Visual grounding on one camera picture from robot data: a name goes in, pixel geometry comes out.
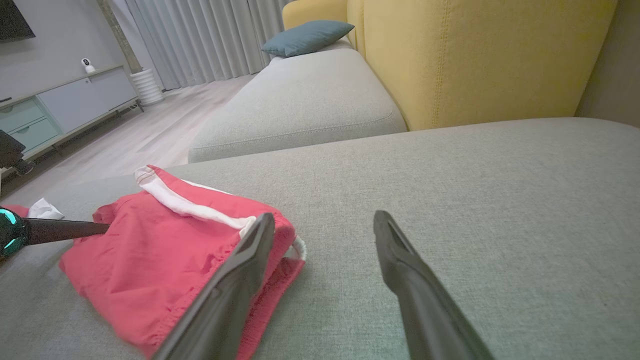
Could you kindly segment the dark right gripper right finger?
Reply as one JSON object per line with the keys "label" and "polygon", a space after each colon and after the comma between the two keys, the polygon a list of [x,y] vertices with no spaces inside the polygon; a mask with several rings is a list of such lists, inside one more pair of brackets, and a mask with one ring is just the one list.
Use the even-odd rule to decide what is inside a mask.
{"label": "dark right gripper right finger", "polygon": [[382,278],[397,297],[411,360],[495,360],[386,210],[375,212],[373,228]]}

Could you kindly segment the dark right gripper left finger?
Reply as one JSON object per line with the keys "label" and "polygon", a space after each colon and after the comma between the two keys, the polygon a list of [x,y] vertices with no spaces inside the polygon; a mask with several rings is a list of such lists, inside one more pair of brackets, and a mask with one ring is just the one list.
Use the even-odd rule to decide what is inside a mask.
{"label": "dark right gripper left finger", "polygon": [[236,360],[251,303],[265,279],[274,231],[274,215],[261,214],[151,360]]}

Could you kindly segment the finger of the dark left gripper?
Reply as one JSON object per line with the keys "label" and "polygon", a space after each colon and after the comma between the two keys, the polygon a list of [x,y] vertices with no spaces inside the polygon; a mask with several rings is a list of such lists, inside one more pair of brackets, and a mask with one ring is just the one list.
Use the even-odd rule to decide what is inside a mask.
{"label": "finger of the dark left gripper", "polygon": [[27,245],[39,245],[105,234],[108,223],[64,219],[26,218]]}

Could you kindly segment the red and white shirt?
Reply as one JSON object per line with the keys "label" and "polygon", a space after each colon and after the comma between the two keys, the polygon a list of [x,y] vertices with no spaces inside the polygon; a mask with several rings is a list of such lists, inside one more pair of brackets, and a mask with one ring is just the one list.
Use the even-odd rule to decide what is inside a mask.
{"label": "red and white shirt", "polygon": [[21,218],[44,219],[44,220],[62,220],[65,216],[54,205],[46,201],[45,198],[37,200],[30,207],[24,207],[16,204],[2,205]]}

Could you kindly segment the red shorts with white band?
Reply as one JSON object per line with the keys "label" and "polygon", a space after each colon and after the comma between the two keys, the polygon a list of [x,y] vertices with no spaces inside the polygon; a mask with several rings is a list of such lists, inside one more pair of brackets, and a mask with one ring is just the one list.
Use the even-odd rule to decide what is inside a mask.
{"label": "red shorts with white band", "polygon": [[60,269],[124,341],[150,358],[259,215],[274,216],[273,246],[235,360],[250,360],[286,289],[306,264],[293,224],[265,203],[148,165],[139,193],[99,207],[105,234],[75,239]]}

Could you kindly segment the dark floor object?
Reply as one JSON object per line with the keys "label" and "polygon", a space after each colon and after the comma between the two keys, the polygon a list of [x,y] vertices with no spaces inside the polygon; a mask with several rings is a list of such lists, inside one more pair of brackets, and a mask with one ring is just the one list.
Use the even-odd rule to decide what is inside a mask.
{"label": "dark floor object", "polygon": [[0,169],[14,168],[20,175],[29,174],[34,169],[34,163],[23,159],[25,150],[25,145],[0,130]]}

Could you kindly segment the grey and green TV cabinet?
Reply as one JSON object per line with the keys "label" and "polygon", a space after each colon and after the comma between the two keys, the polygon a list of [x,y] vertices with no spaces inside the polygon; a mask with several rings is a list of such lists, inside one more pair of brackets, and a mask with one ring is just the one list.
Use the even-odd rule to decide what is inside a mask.
{"label": "grey and green TV cabinet", "polygon": [[27,160],[134,106],[144,111],[125,68],[112,66],[1,103],[0,131],[25,146]]}

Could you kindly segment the white ribbed plant pot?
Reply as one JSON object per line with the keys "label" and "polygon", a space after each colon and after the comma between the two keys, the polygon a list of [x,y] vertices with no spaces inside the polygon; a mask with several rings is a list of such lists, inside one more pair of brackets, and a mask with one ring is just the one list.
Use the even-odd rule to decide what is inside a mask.
{"label": "white ribbed plant pot", "polygon": [[152,69],[144,69],[130,75],[143,107],[156,105],[165,100],[162,89],[156,82]]}

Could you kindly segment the black flat television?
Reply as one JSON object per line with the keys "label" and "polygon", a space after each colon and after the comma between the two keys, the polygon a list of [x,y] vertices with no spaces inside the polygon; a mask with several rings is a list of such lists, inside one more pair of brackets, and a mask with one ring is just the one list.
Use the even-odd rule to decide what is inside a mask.
{"label": "black flat television", "polygon": [[0,0],[0,44],[35,38],[32,28],[13,0]]}

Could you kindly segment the grey pleated curtain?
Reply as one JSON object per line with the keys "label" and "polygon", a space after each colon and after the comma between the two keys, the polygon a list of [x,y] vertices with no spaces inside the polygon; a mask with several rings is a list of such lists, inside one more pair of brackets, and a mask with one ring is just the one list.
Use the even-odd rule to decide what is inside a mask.
{"label": "grey pleated curtain", "polygon": [[209,84],[263,70],[265,42],[284,29],[294,0],[109,0],[133,53],[160,89]]}

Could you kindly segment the grey sofa seat cushion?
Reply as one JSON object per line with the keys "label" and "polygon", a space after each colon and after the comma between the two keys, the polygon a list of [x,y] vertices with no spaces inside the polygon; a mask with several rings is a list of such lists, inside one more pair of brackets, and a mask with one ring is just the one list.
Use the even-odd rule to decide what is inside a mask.
{"label": "grey sofa seat cushion", "polygon": [[406,132],[393,98],[343,40],[275,57],[203,125],[188,162]]}

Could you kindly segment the yellow sofa backrest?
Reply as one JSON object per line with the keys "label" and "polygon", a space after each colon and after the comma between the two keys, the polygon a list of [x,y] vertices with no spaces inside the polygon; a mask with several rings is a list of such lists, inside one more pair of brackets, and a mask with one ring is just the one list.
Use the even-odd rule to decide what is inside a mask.
{"label": "yellow sofa backrest", "polygon": [[352,45],[416,131],[574,116],[617,4],[294,0],[282,20],[352,24]]}

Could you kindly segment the blue throw pillow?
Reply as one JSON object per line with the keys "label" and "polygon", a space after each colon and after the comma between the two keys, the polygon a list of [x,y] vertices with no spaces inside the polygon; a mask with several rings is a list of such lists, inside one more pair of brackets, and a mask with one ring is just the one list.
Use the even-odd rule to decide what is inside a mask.
{"label": "blue throw pillow", "polygon": [[306,55],[331,46],[354,30],[336,20],[314,20],[282,31],[262,46],[262,52],[282,58]]}

